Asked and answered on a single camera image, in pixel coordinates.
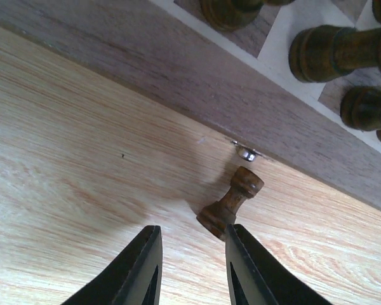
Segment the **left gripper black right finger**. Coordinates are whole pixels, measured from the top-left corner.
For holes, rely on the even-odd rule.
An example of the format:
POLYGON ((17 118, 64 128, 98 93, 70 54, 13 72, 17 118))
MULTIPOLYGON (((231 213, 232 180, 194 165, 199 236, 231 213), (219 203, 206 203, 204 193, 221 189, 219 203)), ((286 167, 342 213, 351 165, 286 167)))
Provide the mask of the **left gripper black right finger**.
POLYGON ((240 224, 226 227, 225 256, 232 304, 329 304, 289 272, 240 224))

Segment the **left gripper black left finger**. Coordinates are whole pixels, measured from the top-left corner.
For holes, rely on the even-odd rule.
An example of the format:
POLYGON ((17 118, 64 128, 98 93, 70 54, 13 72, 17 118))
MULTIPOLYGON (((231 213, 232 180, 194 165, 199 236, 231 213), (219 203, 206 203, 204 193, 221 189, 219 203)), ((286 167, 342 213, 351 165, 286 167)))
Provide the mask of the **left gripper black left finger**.
POLYGON ((64 304, 159 304, 163 262, 160 226, 145 226, 93 280, 64 304))

